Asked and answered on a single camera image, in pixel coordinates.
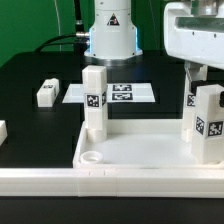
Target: black tabletop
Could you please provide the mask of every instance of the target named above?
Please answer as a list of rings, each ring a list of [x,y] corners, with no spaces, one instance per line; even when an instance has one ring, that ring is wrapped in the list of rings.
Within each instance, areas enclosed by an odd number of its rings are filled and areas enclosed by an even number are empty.
[[[87,64],[80,54],[21,53],[0,69],[0,120],[8,138],[0,168],[71,168],[83,116],[82,104],[62,104],[69,84],[82,83]],[[53,108],[38,108],[45,79],[60,80]],[[210,83],[224,73],[210,69]],[[109,83],[152,84],[155,103],[109,105],[109,119],[180,119],[184,62],[165,52],[144,52],[137,64],[108,69]],[[172,198],[0,198],[0,223],[212,223],[224,218],[222,199]]]

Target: white plastic base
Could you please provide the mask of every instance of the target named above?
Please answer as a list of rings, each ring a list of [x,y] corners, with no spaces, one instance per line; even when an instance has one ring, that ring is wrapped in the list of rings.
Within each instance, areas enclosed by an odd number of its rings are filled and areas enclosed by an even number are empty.
[[[79,137],[74,167],[83,153],[96,151],[104,164],[91,168],[162,168],[197,164],[191,145],[181,140],[181,120],[109,120],[107,140],[91,143],[85,123]]]
[[[131,85],[131,91],[113,91],[114,85]],[[113,99],[113,94],[129,94],[131,93],[133,99]],[[83,103],[84,102],[84,90],[82,84],[71,84],[65,94],[63,103]],[[153,94],[152,86],[150,83],[114,83],[108,84],[107,89],[107,102],[108,103],[120,103],[120,102],[133,102],[133,103],[153,103],[155,97]]]

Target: green background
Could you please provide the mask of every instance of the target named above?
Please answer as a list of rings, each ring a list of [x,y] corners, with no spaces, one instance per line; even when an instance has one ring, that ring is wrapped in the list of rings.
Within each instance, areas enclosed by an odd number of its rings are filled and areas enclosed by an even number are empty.
[[[85,30],[88,31],[94,22],[94,0],[80,2]],[[132,20],[138,27],[139,45],[143,50],[163,48],[163,10],[168,1],[151,2],[153,14],[149,0],[132,0]],[[75,32],[73,0],[57,0],[57,3],[61,33]],[[13,55],[33,51],[55,36],[58,36],[58,22],[54,0],[0,0],[0,66]]]

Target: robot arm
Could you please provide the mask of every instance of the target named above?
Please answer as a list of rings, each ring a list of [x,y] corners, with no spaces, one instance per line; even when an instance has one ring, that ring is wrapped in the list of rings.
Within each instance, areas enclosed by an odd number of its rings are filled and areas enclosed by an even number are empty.
[[[164,40],[170,56],[224,69],[224,1],[168,4]]]
[[[142,54],[131,21],[131,0],[95,0],[95,23],[89,34],[90,47],[85,52],[89,59],[109,65]]]

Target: white cube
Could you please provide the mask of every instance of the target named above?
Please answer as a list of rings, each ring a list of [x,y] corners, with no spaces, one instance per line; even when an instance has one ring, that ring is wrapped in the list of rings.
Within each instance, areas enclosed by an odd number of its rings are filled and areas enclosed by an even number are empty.
[[[7,138],[7,129],[5,125],[5,121],[0,121],[0,146],[4,142],[4,140]]]
[[[85,121],[87,129],[103,130],[107,124],[107,107],[102,109],[85,109]]]
[[[104,66],[87,66],[82,71],[85,93],[102,94],[107,89],[107,69]]]
[[[201,164],[219,163],[224,160],[224,139],[203,139],[194,135],[192,139],[192,154]]]
[[[87,129],[87,137],[90,142],[98,143],[107,139],[107,128],[103,130]]]
[[[38,107],[52,107],[59,91],[58,79],[46,79],[37,93]]]
[[[224,88],[220,85],[198,87],[195,113],[207,121],[224,119],[224,109],[220,107],[220,93]]]

